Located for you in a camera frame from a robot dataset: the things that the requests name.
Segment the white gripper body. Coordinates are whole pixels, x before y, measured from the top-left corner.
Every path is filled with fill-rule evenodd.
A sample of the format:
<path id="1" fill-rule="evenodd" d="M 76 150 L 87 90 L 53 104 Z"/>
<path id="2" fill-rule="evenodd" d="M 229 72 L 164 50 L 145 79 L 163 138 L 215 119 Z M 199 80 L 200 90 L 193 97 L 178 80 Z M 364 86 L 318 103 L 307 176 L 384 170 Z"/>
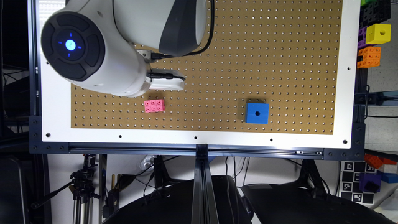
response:
<path id="1" fill-rule="evenodd" d="M 151 64 L 158 59 L 165 59 L 167 55 L 152 50 L 138 49 L 146 63 L 146 77 L 150 82 L 150 90 L 180 91 L 184 89 L 185 77 L 178 70 L 155 69 Z"/>

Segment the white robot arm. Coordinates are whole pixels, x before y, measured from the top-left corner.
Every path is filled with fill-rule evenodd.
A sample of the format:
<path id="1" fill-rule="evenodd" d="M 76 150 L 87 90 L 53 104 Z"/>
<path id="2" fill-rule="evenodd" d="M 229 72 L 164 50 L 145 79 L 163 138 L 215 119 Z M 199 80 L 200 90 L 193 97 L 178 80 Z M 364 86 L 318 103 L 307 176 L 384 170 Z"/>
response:
<path id="1" fill-rule="evenodd" d="M 206 0 L 68 1 L 45 22 L 41 47 L 61 77 L 87 90 L 126 97 L 180 91 L 180 72 L 151 65 L 205 51 L 214 18 L 215 4 Z"/>

